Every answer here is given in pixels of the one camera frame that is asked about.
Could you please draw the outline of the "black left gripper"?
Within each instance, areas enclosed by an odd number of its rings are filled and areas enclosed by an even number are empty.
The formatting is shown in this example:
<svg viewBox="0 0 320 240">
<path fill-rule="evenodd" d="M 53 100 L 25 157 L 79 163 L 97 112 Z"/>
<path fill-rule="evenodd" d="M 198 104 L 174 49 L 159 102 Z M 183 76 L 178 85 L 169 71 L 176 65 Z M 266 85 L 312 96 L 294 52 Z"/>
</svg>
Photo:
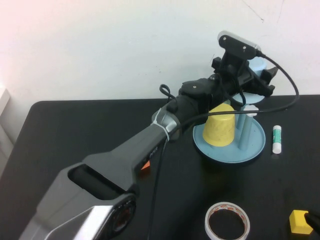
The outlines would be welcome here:
<svg viewBox="0 0 320 240">
<path fill-rule="evenodd" d="M 213 99 L 229 99 L 244 92 L 263 97 L 270 97 L 273 94 L 275 86 L 270 82 L 279 70 L 277 67 L 270 69 L 263 67 L 260 71 L 254 71 L 250 62 L 225 65 L 221 61 L 220 57 L 215 57 L 211 63 L 214 69 Z"/>
</svg>

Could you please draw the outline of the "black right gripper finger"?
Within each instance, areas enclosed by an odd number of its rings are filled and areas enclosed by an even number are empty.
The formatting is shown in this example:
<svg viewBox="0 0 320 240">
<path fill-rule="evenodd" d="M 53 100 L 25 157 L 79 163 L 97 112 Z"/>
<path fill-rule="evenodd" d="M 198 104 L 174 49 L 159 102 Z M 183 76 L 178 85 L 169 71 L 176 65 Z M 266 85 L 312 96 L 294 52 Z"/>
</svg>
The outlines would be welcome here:
<svg viewBox="0 0 320 240">
<path fill-rule="evenodd" d="M 319 227 L 320 214 L 316 211 L 308 211 L 305 213 L 305 221 L 310 227 Z"/>
</svg>

